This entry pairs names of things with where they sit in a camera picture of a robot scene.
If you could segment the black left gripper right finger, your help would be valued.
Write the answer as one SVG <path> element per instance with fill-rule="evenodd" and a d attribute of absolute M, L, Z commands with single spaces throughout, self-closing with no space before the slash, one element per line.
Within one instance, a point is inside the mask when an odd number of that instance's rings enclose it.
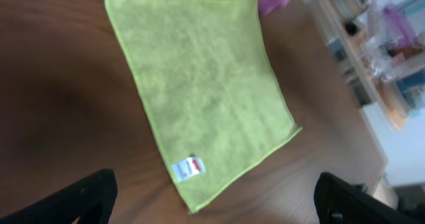
<path fill-rule="evenodd" d="M 421 218 L 405 215 L 329 172 L 320 174 L 313 200 L 320 224 L 409 224 Z"/>

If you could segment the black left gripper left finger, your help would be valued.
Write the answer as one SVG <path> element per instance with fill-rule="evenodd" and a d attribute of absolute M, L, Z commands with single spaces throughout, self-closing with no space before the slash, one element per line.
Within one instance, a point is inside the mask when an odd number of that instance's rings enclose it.
<path fill-rule="evenodd" d="M 97 172 L 6 217 L 2 223 L 109 223 L 118 195 L 112 169 Z"/>

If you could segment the green microfibre cloth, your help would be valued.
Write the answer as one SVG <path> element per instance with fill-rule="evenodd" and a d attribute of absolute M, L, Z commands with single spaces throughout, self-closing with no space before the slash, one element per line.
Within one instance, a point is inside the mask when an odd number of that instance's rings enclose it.
<path fill-rule="evenodd" d="M 157 147 L 191 213 L 300 130 L 257 0 L 104 0 Z"/>

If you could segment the cluttered background shelf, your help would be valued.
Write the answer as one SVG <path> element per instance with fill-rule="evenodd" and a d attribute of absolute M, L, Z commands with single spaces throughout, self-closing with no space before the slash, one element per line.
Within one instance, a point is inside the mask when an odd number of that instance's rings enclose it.
<path fill-rule="evenodd" d="M 303 0 L 361 106 L 376 104 L 401 130 L 424 103 L 409 105 L 396 81 L 424 70 L 424 0 Z"/>

